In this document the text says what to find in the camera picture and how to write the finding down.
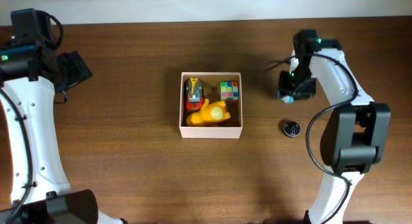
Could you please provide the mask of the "red toy fire truck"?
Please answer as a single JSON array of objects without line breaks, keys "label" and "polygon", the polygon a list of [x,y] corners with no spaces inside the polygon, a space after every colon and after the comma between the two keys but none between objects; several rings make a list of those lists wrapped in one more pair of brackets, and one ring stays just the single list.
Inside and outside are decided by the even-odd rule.
[{"label": "red toy fire truck", "polygon": [[185,83],[185,108],[188,113],[198,111],[204,103],[203,84],[199,78],[189,78]]}]

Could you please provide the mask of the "black round cap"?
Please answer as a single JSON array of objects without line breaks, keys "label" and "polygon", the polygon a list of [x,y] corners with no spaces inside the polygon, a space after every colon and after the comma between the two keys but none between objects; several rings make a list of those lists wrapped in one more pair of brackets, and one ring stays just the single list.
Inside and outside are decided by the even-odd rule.
[{"label": "black round cap", "polygon": [[294,121],[287,121],[283,125],[283,132],[285,136],[294,138],[300,135],[301,128],[297,122]]}]

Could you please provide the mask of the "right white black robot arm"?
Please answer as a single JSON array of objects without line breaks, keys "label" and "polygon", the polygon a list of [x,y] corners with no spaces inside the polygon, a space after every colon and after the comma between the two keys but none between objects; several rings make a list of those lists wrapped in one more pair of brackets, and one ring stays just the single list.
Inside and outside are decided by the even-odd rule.
[{"label": "right white black robot arm", "polygon": [[342,223],[355,187],[381,161],[391,111],[361,88],[337,39],[301,30],[293,45],[292,55],[284,60],[290,69],[279,74],[279,99],[286,104],[309,99],[320,84],[330,104],[306,128],[306,150],[324,176],[303,221]]}]

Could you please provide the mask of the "orange rubber duck toy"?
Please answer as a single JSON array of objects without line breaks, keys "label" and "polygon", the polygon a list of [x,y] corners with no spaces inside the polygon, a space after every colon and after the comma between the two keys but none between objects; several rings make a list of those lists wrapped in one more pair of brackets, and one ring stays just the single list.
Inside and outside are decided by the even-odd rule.
[{"label": "orange rubber duck toy", "polygon": [[210,103],[210,100],[206,98],[201,108],[186,118],[186,125],[190,127],[217,126],[230,118],[231,114],[224,100]]}]

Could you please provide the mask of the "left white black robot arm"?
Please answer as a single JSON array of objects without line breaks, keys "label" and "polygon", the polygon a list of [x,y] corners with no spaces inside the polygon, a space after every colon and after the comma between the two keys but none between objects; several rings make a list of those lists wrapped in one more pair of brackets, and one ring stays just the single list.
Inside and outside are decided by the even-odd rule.
[{"label": "left white black robot arm", "polygon": [[55,95],[92,74],[78,52],[58,53],[64,29],[42,10],[11,13],[12,38],[1,48],[1,105],[12,154],[12,207],[2,223],[117,223],[89,190],[72,192],[57,142]]}]

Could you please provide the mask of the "blue white ball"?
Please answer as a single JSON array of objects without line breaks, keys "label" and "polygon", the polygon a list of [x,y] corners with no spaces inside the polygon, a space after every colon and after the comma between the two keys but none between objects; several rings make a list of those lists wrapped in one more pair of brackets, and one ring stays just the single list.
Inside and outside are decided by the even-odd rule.
[{"label": "blue white ball", "polygon": [[295,102],[293,96],[290,95],[280,96],[279,100],[285,104],[292,104]]}]

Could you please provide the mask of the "colourful puzzle cube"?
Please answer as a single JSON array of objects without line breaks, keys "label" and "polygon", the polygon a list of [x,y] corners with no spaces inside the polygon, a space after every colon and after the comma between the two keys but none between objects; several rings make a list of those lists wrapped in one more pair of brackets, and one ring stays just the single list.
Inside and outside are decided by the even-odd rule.
[{"label": "colourful puzzle cube", "polygon": [[237,103],[239,100],[239,83],[238,81],[220,82],[221,100],[231,103]]}]

